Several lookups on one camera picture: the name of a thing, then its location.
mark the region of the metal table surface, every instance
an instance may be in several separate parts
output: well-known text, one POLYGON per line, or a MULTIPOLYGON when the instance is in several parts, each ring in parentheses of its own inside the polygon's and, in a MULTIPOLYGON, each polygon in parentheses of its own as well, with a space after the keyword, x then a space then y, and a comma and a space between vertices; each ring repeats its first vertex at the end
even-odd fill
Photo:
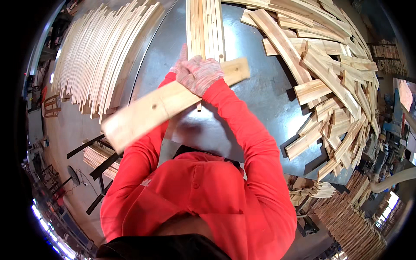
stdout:
MULTIPOLYGON (((164 18, 141 62, 131 99, 137 100, 155 90, 179 57, 186 42, 185 0, 178 0, 164 18)), ((296 132, 310 116, 299 106, 292 86, 296 82, 280 56, 267 57, 262 34, 240 23, 243 8, 222 4, 226 60, 247 57, 251 77, 231 87, 252 113, 266 126, 281 151, 284 173, 317 179, 317 171, 328 159, 321 143, 289 161, 285 147, 294 141, 296 132)), ((170 120, 165 138, 202 151, 244 162, 243 151, 217 109, 202 103, 202 111, 191 106, 170 120)), ((323 181, 345 185, 352 174, 344 169, 338 177, 327 175, 323 181)))

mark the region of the glove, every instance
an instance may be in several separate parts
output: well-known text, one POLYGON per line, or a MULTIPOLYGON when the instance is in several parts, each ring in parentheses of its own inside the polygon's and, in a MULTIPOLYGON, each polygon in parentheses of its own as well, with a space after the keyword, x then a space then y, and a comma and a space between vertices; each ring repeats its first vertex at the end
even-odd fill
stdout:
POLYGON ((188 60, 188 45, 184 43, 182 45, 181 53, 179 54, 179 59, 176 61, 176 63, 171 67, 169 70, 170 72, 174 72, 176 74, 179 74, 181 69, 185 69, 181 63, 188 60))
POLYGON ((202 60, 202 57, 197 55, 181 65, 183 68, 176 74, 176 81, 200 97, 214 82, 224 77, 220 63, 212 58, 202 60))

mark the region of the floor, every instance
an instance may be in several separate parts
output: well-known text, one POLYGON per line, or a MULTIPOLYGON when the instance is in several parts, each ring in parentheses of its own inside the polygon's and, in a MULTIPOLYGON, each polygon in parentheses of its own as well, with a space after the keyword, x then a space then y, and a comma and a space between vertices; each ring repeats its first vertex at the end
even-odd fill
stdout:
MULTIPOLYGON (((360 19, 360 16, 349 5, 348 0, 333 0, 335 4, 343 8, 344 11, 355 22, 364 39, 368 39, 365 25, 360 19)), ((53 62, 50 65, 47 79, 50 79, 50 73, 53 68, 53 62)), ((53 95, 50 91, 51 84, 47 84, 47 97, 53 95)), ((73 187, 70 181, 65 185, 68 194, 64 197, 65 205, 77 221, 78 225, 83 229, 86 235, 94 241, 96 245, 105 243, 105 237, 100 227, 99 211, 101 204, 99 204, 91 215, 86 214, 87 208, 97 197, 97 192, 100 191, 98 182, 94 182, 89 176, 92 167, 83 162, 83 153, 78 153, 75 156, 67 159, 66 154, 74 148, 81 145, 84 139, 92 139, 100 134, 100 124, 98 119, 90 119, 89 115, 81 115, 78 111, 78 106, 70 102, 61 103, 62 110, 57 118, 45 119, 44 131, 49 137, 50 146, 45 149, 45 157, 48 163, 51 163, 59 172, 61 180, 65 181, 69 174, 67 166, 71 165, 82 178, 82 182, 78 187, 73 187)), ((169 140, 164 140, 161 148, 161 156, 159 164, 172 158, 180 144, 169 140)), ((110 179, 104 178, 104 185, 106 186, 110 179)), ((287 252, 285 259, 313 259, 316 255, 328 248, 332 244, 332 239, 328 236, 327 230, 323 227, 319 220, 318 226, 321 231, 314 235, 309 235, 303 238, 299 232, 296 233, 295 242, 287 252)))

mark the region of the red sleeve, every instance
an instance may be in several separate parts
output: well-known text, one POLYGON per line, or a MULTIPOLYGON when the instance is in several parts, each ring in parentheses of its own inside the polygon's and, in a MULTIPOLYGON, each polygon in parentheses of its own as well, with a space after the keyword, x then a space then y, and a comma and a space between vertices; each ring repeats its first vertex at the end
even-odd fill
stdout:
MULTIPOLYGON (((162 87, 176 79, 176 74, 169 72, 160 83, 162 87)), ((147 135, 126 147, 119 171, 113 184, 108 189, 101 206, 101 228, 110 241, 121 236, 123 214, 129 205, 124 202, 130 193, 153 171, 159 163, 160 149, 168 121, 153 129, 147 135)))
POLYGON ((218 114, 227 121, 242 147, 248 188, 263 207, 281 246, 287 250, 295 238, 297 219, 283 177, 276 141, 223 79, 215 82, 203 99, 218 108, 218 114))

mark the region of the worker in red shirt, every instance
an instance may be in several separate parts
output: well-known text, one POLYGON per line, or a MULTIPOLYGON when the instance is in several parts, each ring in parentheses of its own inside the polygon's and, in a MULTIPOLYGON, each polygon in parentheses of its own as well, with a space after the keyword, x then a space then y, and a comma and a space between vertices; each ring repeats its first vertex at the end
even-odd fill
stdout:
POLYGON ((168 121, 124 151, 101 207, 103 259, 280 259, 296 213, 276 142, 224 82, 214 59, 187 46, 159 87, 177 80, 218 109, 244 151, 245 172, 223 157, 179 154, 157 168, 168 121))

